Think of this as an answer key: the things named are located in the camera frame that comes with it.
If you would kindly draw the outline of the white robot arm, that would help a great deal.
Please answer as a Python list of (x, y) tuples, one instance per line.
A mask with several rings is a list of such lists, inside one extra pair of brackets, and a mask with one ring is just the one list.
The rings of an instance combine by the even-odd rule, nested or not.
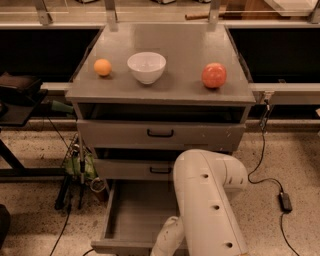
[(180, 214), (167, 219), (150, 256), (173, 256), (185, 243), (189, 256), (248, 256), (249, 251), (227, 195), (245, 189), (243, 163), (233, 156), (192, 149), (174, 163)]

